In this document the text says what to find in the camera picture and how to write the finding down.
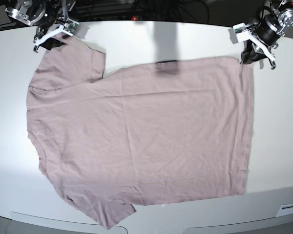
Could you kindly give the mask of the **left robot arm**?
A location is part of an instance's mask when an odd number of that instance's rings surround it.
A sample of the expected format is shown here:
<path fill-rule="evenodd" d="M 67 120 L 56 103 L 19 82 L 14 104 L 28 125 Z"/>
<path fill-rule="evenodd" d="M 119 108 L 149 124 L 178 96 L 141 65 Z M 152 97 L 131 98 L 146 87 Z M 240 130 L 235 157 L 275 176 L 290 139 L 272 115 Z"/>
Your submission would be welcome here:
<path fill-rule="evenodd" d="M 293 27 L 293 0 L 266 0 L 258 8 L 256 17 L 247 24 L 233 26 L 239 42 L 245 44 L 241 54 L 243 64 L 252 64 L 268 59 L 271 69 L 275 69 L 275 55 L 272 49 L 278 47 L 277 41 Z"/>

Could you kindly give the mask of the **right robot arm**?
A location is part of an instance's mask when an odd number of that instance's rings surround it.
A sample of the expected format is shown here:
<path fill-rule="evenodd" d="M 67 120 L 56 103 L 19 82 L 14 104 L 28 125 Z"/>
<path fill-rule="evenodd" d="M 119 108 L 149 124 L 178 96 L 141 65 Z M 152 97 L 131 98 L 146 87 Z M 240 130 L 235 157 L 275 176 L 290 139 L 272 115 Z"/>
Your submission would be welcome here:
<path fill-rule="evenodd" d="M 13 0 L 6 7 L 7 15 L 26 25 L 35 26 L 34 52 L 43 47 L 51 50 L 64 43 L 55 39 L 58 34 L 75 35 L 79 23 L 68 12 L 75 5 L 74 0 Z"/>

